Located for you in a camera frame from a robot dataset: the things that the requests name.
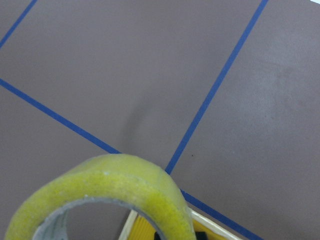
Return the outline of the yellow tape roll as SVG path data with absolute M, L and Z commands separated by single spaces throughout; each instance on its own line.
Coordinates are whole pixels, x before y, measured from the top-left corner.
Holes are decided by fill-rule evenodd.
M 7 240 L 65 240 L 67 211 L 106 202 L 145 217 L 162 240 L 194 240 L 191 211 L 173 179 L 159 166 L 128 154 L 86 160 L 33 193 L 15 212 Z

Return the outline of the yellow woven basket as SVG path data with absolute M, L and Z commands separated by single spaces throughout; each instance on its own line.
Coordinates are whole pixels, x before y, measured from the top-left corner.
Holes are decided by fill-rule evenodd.
M 191 211 L 193 228 L 198 240 L 239 240 L 240 237 L 214 221 Z M 142 215 L 131 210 L 120 232 L 120 240 L 158 240 L 157 231 Z

